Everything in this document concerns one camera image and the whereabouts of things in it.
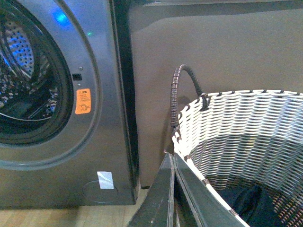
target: front-loading washing machine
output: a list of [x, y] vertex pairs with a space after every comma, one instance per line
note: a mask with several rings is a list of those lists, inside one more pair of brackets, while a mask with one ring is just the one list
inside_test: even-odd
[[0, 207], [135, 203], [115, 28], [107, 0], [0, 1]]

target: white woven basket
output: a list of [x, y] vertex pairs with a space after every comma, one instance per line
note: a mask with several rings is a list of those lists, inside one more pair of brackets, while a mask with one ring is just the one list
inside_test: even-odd
[[[191, 76], [198, 99], [178, 114], [182, 70]], [[175, 153], [227, 209], [216, 190], [260, 184], [287, 227], [303, 226], [303, 95], [281, 90], [205, 94], [181, 65], [171, 89]], [[244, 226], [248, 226], [236, 216]]]

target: white sticker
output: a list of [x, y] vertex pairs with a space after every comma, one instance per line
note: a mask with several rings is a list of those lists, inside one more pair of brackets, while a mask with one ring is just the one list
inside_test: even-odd
[[101, 189], [114, 189], [112, 172], [97, 172]]

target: black cloth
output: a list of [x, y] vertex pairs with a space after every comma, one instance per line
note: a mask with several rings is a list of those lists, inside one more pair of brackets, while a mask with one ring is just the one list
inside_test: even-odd
[[250, 227], [285, 227], [274, 212], [272, 199], [260, 186], [218, 191], [221, 197]]

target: basket handle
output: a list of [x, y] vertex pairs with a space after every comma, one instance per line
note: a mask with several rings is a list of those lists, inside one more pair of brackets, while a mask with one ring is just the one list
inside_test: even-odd
[[176, 68], [172, 79], [171, 92], [170, 92], [170, 126], [172, 127], [173, 133], [177, 130], [179, 126], [177, 91], [178, 91], [179, 77], [182, 71], [186, 71], [189, 74], [190, 78], [192, 79], [195, 85], [195, 89], [198, 97], [201, 96], [203, 93], [193, 70], [188, 65], [182, 64], [178, 68]]

